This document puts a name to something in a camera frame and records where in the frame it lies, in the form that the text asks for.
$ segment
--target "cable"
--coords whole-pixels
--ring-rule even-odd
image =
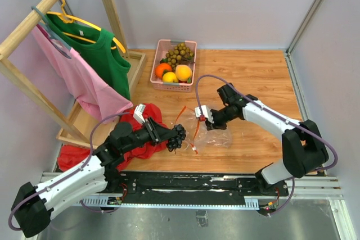
[[[275,188],[275,191],[277,193],[276,199],[271,202],[266,203],[265,205],[259,205],[259,208],[267,208],[267,207],[274,205],[275,203],[276,203],[276,207],[279,206],[280,191],[278,188]]]
[[[121,198],[121,201],[124,201],[125,196],[128,194],[128,186],[126,184],[124,184],[124,183],[121,183],[120,185],[123,188],[123,196]],[[94,212],[94,213],[102,213],[102,214],[103,213],[113,213],[113,212],[115,212],[116,210],[119,209],[119,207],[117,207],[117,208],[115,208],[113,210],[95,210],[95,209],[92,209],[92,208],[88,207],[87,205],[85,205],[83,200],[80,200],[80,204],[84,208],[86,208],[87,210],[89,210],[91,212]]]
[[[72,177],[73,175],[77,174],[78,172],[80,172],[89,162],[90,162],[90,159],[92,157],[92,154],[94,152],[94,146],[93,146],[93,142],[92,142],[92,138],[93,138],[93,135],[95,133],[95,130],[103,123],[105,122],[106,120],[109,120],[111,118],[114,118],[114,117],[117,117],[117,116],[122,116],[122,115],[126,115],[128,114],[129,112],[122,112],[120,114],[116,114],[116,115],[110,115],[104,119],[102,119],[99,123],[97,123],[94,128],[92,129],[91,133],[90,133],[90,137],[89,137],[89,141],[90,141],[90,153],[89,153],[89,156],[86,158],[84,164],[77,168],[75,171],[73,171],[72,173],[68,174],[67,176],[65,176],[64,178],[62,179],[59,179],[58,181],[52,183],[51,185],[41,189],[40,191],[37,191],[35,192],[34,194],[30,195],[29,197],[23,199],[21,202],[19,202],[15,207],[14,209],[11,211],[10,215],[9,215],[9,218],[8,218],[8,226],[10,227],[10,229],[12,230],[16,230],[16,231],[19,231],[21,230],[21,228],[17,228],[15,227],[14,225],[12,225],[12,218],[14,216],[14,214],[17,212],[17,210],[25,203],[27,203],[28,201],[30,201],[31,199],[33,199],[34,197],[46,192],[48,189],[52,189],[53,187],[59,185],[60,183],[62,183],[63,181],[69,179],[70,177]]]
[[[216,76],[216,75],[212,75],[212,74],[204,74],[204,75],[202,75],[202,76],[200,76],[198,78],[198,80],[196,81],[196,84],[195,84],[196,100],[197,100],[197,104],[199,105],[199,109],[200,109],[200,112],[201,112],[202,116],[204,114],[203,114],[203,109],[201,108],[198,86],[199,86],[199,81],[204,77],[212,77],[212,78],[218,79],[218,80],[226,83],[232,90],[234,90],[237,94],[239,94],[243,99],[245,99],[248,102],[254,104],[256,107],[262,108],[260,104],[256,103],[255,101],[253,101],[252,99],[250,99],[246,95],[239,92],[234,86],[232,86],[228,81],[224,80],[223,78],[221,78],[219,76]],[[330,145],[326,140],[324,140],[320,136],[316,135],[315,133],[311,132],[310,130],[308,130],[306,128],[303,128],[302,126],[300,126],[300,125],[298,125],[296,123],[286,121],[286,119],[284,117],[282,117],[281,115],[278,115],[277,113],[275,113],[275,112],[273,112],[273,111],[271,111],[271,110],[269,110],[269,109],[267,109],[265,107],[262,108],[262,110],[264,110],[265,112],[271,114],[272,116],[275,116],[276,118],[280,119],[281,121],[283,121],[285,123],[288,122],[288,124],[290,124],[293,127],[296,127],[298,129],[300,129],[302,132],[305,132],[305,133],[311,135],[313,138],[319,140],[320,142],[325,144],[330,149],[331,153],[334,156],[334,160],[333,160],[332,164],[330,164],[328,166],[325,166],[325,167],[316,168],[314,171],[327,170],[327,169],[333,168],[338,163],[338,160],[339,160],[338,153],[336,153],[336,150],[333,148],[333,146]],[[292,190],[291,190],[291,193],[290,193],[289,197],[287,198],[286,202],[282,206],[280,206],[275,212],[271,213],[270,216],[280,212],[290,202],[292,196],[294,195],[294,191],[295,191],[295,180],[294,180],[294,178],[295,177],[291,177],[291,178],[287,179],[287,180],[292,180]]]
[[[269,216],[273,216],[273,215],[275,215],[276,213],[279,213],[279,212],[280,212],[282,209],[284,209],[284,207],[290,202],[291,198],[292,198],[293,195],[294,195],[294,191],[295,191],[295,180],[292,179],[291,181],[292,181],[292,187],[291,187],[291,192],[290,192],[288,198],[286,199],[286,201],[283,203],[282,206],[280,206],[280,207],[278,207],[278,208],[276,209],[276,211],[274,211],[273,213],[269,213]]]

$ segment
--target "fruit basket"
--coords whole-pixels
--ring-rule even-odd
[[[155,74],[155,69],[157,65],[160,64],[160,61],[166,58],[166,54],[169,50],[174,50],[174,47],[178,43],[185,43],[185,46],[188,47],[193,52],[193,58],[190,63],[186,63],[187,66],[192,70],[191,82],[190,83],[167,83],[158,78]],[[169,90],[169,91],[181,91],[181,92],[190,92],[192,85],[194,84],[194,75],[195,75],[195,62],[196,62],[196,42],[193,41],[178,41],[170,39],[161,39],[157,43],[157,49],[155,54],[154,63],[152,65],[150,82],[155,89]]]

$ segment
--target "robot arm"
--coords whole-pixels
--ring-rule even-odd
[[[14,214],[26,237],[40,233],[59,213],[85,196],[104,190],[111,192],[117,188],[120,183],[116,167],[124,161],[125,153],[148,142],[159,144],[167,141],[169,150],[181,147],[186,137],[183,126],[168,129],[152,118],[144,119],[144,107],[139,105],[134,113],[142,128],[133,132],[130,123],[118,123],[104,143],[94,151],[85,167],[82,168],[86,159],[56,178],[35,186],[27,182],[19,189],[11,210],[26,198],[46,190],[20,206]]]
[[[227,122],[240,118],[261,126],[282,142],[282,160],[262,168],[255,174],[262,189],[266,190],[291,177],[301,178],[329,159],[323,143],[289,124],[300,125],[320,137],[317,125],[313,121],[300,122],[283,116],[258,101],[256,97],[247,95],[248,98],[260,105],[258,107],[243,99],[227,84],[219,88],[217,92],[225,105],[224,108],[217,111],[202,106],[202,114],[199,107],[195,108],[196,117],[205,121],[208,130],[226,129]],[[275,112],[285,121],[270,114],[264,108]]]

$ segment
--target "wooden floor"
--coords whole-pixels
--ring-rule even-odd
[[[163,122],[173,126],[176,116],[184,105],[197,106],[195,90],[171,92],[155,90],[150,83],[150,72],[155,50],[137,50],[147,54],[147,64],[132,97],[134,105],[151,102],[162,111]],[[218,75],[244,94],[258,97],[267,106],[300,119],[293,86],[281,51],[218,51],[197,52],[195,79],[202,74]],[[199,85],[202,105],[222,102],[216,89],[223,85],[213,78],[205,78]],[[148,160],[133,159],[127,170],[141,171],[196,171],[219,173],[254,173],[281,158],[281,143],[271,134],[253,123],[233,120],[228,124],[232,145],[207,147],[198,155],[190,148],[154,154]]]

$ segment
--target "clothes hanger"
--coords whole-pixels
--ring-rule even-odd
[[[48,11],[47,13],[48,14],[53,14],[53,15],[57,15],[64,23],[68,24],[68,23],[73,23],[74,21],[79,21],[79,22],[82,22],[83,24],[85,25],[88,25],[92,28],[95,28],[96,30],[98,31],[101,31],[101,28],[99,28],[97,25],[94,25],[88,21],[85,21],[83,19],[80,19],[80,18],[77,18],[75,16],[72,16],[72,15],[68,15],[66,14],[65,12],[65,9],[64,9],[64,6],[66,4],[65,0],[61,0],[62,1],[62,4],[60,6],[61,8],[61,11],[62,13],[60,12],[55,12],[55,11]],[[90,43],[95,43],[95,41],[93,40],[90,40],[90,39],[87,39],[87,38],[84,38],[84,37],[81,37],[81,36],[77,36],[77,35],[74,35],[74,34],[70,34],[70,33],[66,33],[66,32],[63,32],[65,35],[69,36],[69,37],[73,37],[73,38],[76,38],[76,39],[81,39],[81,40],[84,40],[86,42],[90,42]],[[115,37],[112,39],[115,44],[120,48],[120,50],[123,52],[123,53],[126,53],[126,50],[125,50],[125,47],[118,41],[118,39],[116,39]]]
[[[51,44],[63,55],[65,56],[66,58],[68,59],[71,59],[71,56],[69,56],[66,52],[64,52],[62,50],[62,47],[64,46],[68,51],[70,51],[71,47],[66,43],[64,42],[55,32],[53,32],[51,29],[50,29],[50,26],[49,26],[49,21],[47,20],[47,18],[45,17],[45,15],[38,9],[36,8],[35,6],[32,6],[31,7],[32,10],[36,11],[41,17],[42,17],[42,20],[44,22],[41,23],[39,22],[39,25],[46,30],[46,32],[48,33],[48,39],[49,41],[51,42]]]

